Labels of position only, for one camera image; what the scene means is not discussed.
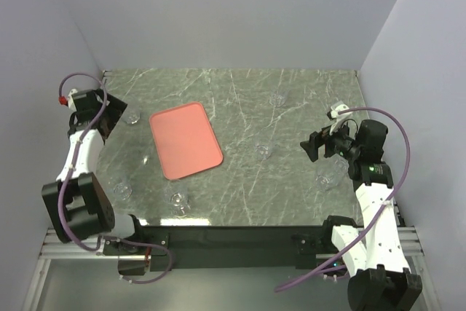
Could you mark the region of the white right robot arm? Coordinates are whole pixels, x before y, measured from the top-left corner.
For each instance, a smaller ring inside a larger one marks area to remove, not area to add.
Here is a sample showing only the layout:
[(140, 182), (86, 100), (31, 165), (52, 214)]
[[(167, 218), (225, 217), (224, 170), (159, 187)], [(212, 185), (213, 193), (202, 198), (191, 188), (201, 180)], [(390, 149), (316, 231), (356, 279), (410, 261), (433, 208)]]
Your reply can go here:
[(411, 271), (398, 235), (392, 172), (382, 160), (387, 134), (386, 125), (365, 119), (354, 138), (346, 125), (328, 126), (300, 143), (313, 162), (324, 147), (326, 158), (337, 154), (348, 163), (364, 229), (358, 231), (349, 218), (328, 218), (330, 228), (320, 242), (342, 254), (352, 310), (410, 310), (422, 292), (422, 279)]

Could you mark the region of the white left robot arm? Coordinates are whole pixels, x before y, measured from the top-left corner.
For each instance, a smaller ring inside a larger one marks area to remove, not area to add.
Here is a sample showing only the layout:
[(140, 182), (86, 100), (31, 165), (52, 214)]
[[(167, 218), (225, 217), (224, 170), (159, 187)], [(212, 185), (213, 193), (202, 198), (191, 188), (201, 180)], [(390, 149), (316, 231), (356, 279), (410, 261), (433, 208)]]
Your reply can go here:
[(138, 220), (114, 212), (95, 174), (99, 154), (127, 104), (101, 89), (72, 89), (59, 101), (72, 110), (67, 132), (70, 147), (56, 180), (42, 187), (42, 199), (59, 240), (70, 242), (69, 232), (79, 241), (113, 236), (121, 239), (128, 253), (140, 253), (146, 235), (138, 231)]

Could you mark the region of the clear glass under right arm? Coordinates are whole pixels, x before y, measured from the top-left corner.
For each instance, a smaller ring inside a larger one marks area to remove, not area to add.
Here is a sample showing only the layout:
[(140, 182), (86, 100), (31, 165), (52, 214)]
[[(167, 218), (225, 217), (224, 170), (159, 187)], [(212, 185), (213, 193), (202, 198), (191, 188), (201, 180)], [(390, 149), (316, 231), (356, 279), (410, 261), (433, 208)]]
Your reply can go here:
[(317, 190), (327, 192), (339, 185), (347, 176), (348, 163), (342, 158), (324, 159), (317, 169), (315, 185)]

